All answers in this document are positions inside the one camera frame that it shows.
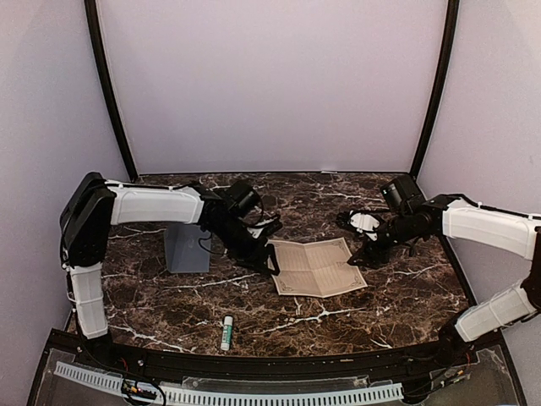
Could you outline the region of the beige lined letter paper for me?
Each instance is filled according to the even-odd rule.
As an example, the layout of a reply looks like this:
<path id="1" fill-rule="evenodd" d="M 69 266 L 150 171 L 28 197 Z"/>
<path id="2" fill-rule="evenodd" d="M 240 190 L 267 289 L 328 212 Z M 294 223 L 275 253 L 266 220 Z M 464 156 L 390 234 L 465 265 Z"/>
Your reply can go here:
<path id="1" fill-rule="evenodd" d="M 271 243 L 280 268 L 273 280 L 281 296 L 326 299 L 367 286 L 358 267 L 347 264 L 352 253 L 344 238 L 307 244 Z"/>

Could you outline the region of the grey blue envelope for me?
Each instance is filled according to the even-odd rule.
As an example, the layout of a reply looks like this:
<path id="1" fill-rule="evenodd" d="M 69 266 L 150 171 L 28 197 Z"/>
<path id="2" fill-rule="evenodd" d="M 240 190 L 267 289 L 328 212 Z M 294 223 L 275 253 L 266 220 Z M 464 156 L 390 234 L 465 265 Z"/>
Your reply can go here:
<path id="1" fill-rule="evenodd" d="M 164 235 L 167 270 L 171 274 L 208 273 L 210 233 L 197 225 L 170 223 Z"/>

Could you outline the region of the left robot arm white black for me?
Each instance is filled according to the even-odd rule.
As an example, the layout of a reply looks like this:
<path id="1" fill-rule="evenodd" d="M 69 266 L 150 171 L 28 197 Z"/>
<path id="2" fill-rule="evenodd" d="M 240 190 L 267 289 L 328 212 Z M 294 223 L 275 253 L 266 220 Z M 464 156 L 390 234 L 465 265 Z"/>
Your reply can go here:
<path id="1" fill-rule="evenodd" d="M 154 186 L 107 180 L 87 173 L 64 207 L 59 225 L 59 256 L 68 275 L 68 293 L 82 336 L 90 340 L 87 356 L 102 369 L 119 361 L 109 333 L 101 282 L 110 229 L 130 223 L 195 225 L 216 236 L 237 266 L 267 276 L 280 267 L 269 237 L 281 228 L 279 216 L 255 224 L 245 217 L 262 204 L 254 188 L 237 181 L 221 189 L 198 182 L 182 186 Z"/>

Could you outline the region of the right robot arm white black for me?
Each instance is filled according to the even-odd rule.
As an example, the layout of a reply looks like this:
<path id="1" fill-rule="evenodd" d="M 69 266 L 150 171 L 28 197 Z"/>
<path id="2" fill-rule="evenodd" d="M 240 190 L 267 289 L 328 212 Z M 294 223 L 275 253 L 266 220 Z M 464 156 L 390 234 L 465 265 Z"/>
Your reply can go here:
<path id="1" fill-rule="evenodd" d="M 400 245 L 412 247 L 432 237 L 465 241 L 501 250 L 530 265 L 528 274 L 489 299 L 456 315 L 442 329 L 431 359 L 448 367 L 464 352 L 464 343 L 525 321 L 540 313 L 540 216 L 487 206 L 464 194 L 428 198 L 408 175 L 380 187 L 385 209 L 340 213 L 336 221 L 356 233 L 360 248 L 350 256 L 352 266 L 377 268 L 388 263 Z"/>

